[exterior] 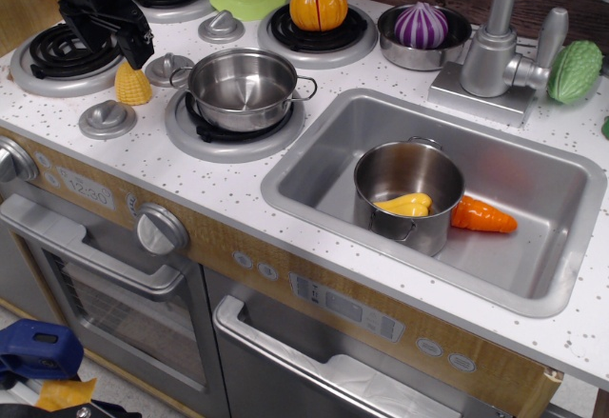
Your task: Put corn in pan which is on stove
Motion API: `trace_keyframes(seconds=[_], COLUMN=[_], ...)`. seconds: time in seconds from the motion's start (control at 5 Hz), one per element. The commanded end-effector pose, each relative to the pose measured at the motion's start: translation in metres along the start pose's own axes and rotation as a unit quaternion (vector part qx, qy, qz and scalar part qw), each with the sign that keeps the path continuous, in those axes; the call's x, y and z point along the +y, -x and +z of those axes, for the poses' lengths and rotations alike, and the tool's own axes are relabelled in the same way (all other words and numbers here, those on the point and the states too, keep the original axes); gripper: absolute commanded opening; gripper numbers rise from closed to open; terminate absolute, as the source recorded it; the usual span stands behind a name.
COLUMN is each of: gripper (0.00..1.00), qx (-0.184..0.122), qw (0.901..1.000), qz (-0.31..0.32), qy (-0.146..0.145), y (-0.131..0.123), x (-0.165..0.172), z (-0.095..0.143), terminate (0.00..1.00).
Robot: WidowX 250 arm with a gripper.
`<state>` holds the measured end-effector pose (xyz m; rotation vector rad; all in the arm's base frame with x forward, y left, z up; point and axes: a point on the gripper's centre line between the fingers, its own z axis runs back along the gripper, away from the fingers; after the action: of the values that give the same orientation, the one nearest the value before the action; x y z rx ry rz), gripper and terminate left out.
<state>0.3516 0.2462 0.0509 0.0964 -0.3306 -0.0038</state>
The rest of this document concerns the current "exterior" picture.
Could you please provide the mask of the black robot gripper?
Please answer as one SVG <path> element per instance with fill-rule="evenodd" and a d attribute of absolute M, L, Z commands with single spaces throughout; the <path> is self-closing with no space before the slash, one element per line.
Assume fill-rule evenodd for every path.
<path fill-rule="evenodd" d="M 134 70 L 153 55 L 153 34 L 132 0 L 59 0 L 66 24 L 89 50 L 97 51 L 110 37 Z"/>

